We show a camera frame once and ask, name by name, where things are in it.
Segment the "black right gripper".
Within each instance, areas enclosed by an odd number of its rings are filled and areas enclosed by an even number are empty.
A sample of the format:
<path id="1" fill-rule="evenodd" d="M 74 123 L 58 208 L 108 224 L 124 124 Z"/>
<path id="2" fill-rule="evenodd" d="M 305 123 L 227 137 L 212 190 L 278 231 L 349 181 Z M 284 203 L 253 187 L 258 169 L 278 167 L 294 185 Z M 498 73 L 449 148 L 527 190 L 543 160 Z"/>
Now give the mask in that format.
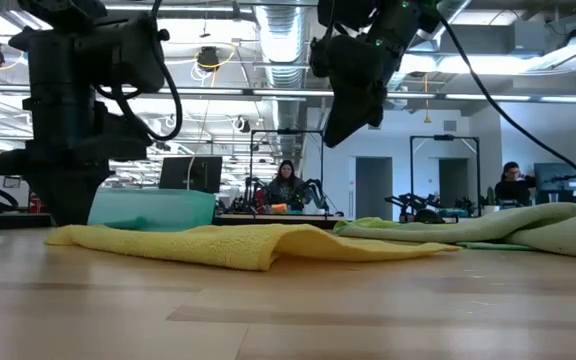
<path id="1" fill-rule="evenodd" d="M 336 95 L 323 133 L 327 147 L 336 147 L 367 122 L 371 127 L 381 125 L 387 84 L 399 69 L 397 50 L 380 39 L 313 38 L 309 66 L 316 77 L 329 79 Z"/>

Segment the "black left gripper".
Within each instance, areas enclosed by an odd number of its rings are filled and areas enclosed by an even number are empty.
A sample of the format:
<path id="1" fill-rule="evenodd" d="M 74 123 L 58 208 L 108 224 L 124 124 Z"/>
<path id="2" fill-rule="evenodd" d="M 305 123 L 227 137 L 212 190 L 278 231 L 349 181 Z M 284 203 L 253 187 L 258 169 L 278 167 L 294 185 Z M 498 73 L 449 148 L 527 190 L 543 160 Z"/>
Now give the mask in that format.
<path id="1" fill-rule="evenodd" d="M 96 99 L 25 99 L 32 138 L 0 154 L 0 175 L 30 176 L 58 226 L 84 225 L 109 169 L 114 116 Z"/>

